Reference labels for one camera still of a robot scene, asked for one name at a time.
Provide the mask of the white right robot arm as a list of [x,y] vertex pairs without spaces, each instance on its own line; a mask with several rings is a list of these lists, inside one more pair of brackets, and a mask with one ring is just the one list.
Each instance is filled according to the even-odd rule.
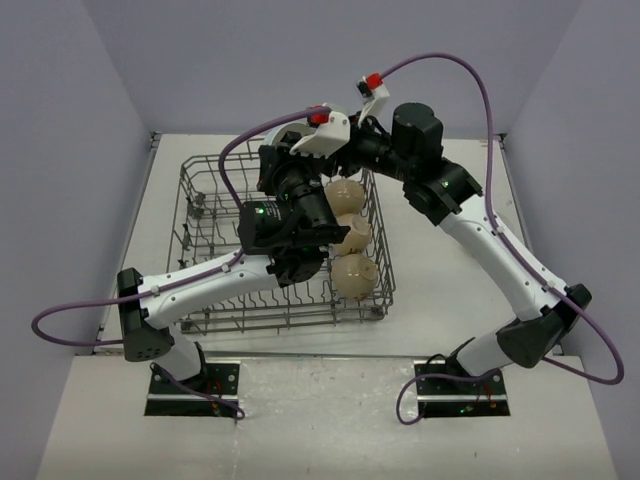
[[349,176],[367,168],[400,181],[408,203],[476,259],[514,312],[511,322],[450,354],[448,385],[467,393],[488,371],[536,366],[574,327],[575,310],[589,305],[591,292],[548,271],[486,208],[478,181],[444,156],[444,126],[430,107],[398,106],[390,131],[372,116],[353,114],[343,122],[350,135],[333,155],[334,171]]

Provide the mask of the white blue bowl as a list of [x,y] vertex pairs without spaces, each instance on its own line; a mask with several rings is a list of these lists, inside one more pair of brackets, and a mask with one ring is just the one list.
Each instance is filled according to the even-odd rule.
[[307,109],[300,119],[288,121],[273,128],[264,138],[262,144],[268,146],[288,145],[290,148],[303,136],[313,132],[321,121],[320,114],[327,114],[331,111],[331,106],[327,103]]

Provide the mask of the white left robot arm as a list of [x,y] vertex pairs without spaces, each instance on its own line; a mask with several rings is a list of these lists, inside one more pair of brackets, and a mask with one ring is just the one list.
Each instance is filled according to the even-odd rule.
[[348,232],[321,182],[336,173],[334,156],[314,158],[282,145],[263,145],[258,154],[257,189],[266,197],[237,204],[237,251],[162,275],[128,268],[117,277],[125,359],[158,362],[187,393],[206,385],[208,369],[177,320],[230,298],[308,281],[320,271],[329,245]]

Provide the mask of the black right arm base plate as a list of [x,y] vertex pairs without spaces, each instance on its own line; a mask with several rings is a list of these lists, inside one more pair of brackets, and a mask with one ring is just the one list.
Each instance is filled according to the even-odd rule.
[[420,379],[416,385],[421,418],[506,417],[511,414],[501,372],[480,384],[440,378]]

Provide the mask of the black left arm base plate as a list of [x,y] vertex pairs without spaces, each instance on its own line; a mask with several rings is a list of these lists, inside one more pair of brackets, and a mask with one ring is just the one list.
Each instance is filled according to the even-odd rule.
[[241,420],[240,366],[239,361],[207,363],[204,374],[179,382],[152,363],[144,415]]

